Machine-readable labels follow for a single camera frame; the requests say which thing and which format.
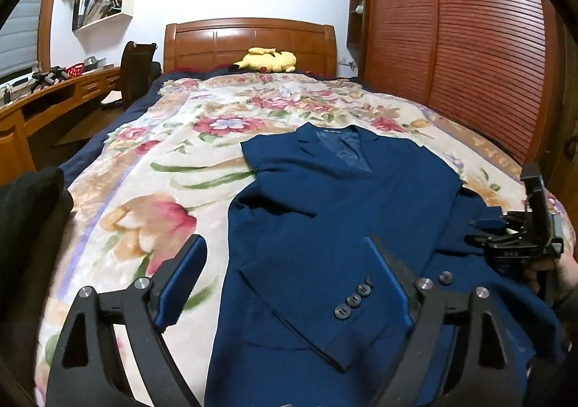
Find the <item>wooden window trim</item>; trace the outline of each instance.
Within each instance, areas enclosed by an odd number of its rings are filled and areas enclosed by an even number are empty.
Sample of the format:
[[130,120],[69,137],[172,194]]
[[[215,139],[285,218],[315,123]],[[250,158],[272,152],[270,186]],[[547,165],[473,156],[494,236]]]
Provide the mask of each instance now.
[[52,9],[54,0],[42,0],[40,4],[40,16],[38,18],[38,40],[36,42],[38,62],[40,70],[46,72],[50,69],[50,30],[52,27]]

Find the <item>sliding closet door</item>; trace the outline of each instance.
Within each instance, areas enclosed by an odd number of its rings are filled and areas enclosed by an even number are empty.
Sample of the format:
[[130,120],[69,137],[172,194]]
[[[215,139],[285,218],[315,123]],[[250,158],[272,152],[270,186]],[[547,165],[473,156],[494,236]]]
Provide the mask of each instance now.
[[371,0],[364,81],[426,103],[437,0]]
[[541,0],[370,0],[369,10],[370,87],[484,133],[519,162],[535,153],[551,87]]

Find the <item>window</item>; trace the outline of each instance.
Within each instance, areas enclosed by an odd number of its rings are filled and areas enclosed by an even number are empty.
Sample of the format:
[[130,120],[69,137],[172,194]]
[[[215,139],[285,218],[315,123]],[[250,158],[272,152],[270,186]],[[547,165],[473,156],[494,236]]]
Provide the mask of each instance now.
[[38,63],[42,0],[20,0],[0,29],[0,83],[28,74]]

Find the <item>bed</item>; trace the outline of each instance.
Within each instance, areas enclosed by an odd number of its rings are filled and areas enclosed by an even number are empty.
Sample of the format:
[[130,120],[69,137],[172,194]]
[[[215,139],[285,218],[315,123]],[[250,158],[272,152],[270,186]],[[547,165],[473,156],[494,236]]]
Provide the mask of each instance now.
[[[301,74],[228,74],[218,68],[253,46],[293,51]],[[291,132],[305,122],[333,128],[353,123],[410,138],[441,157],[488,205],[524,208],[520,167],[497,146],[422,105],[336,79],[333,27],[279,19],[171,24],[164,49],[165,72],[174,72],[62,166],[74,209],[38,333],[39,405],[78,289],[112,291],[151,275],[191,232],[206,238],[209,257],[165,340],[203,400],[228,263],[227,210],[253,180],[240,143],[256,134]],[[562,215],[566,248],[574,249],[562,205],[553,196],[549,205]],[[150,403],[126,333],[119,328],[116,334],[135,398]]]

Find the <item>yellow plush toy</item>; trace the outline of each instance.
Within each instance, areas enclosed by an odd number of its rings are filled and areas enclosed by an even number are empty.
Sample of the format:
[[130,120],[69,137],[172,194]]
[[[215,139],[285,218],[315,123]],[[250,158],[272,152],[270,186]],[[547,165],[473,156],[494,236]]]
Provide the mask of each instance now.
[[261,73],[292,73],[295,71],[297,58],[289,51],[277,53],[275,48],[251,48],[242,61],[234,63],[239,69],[250,68]]

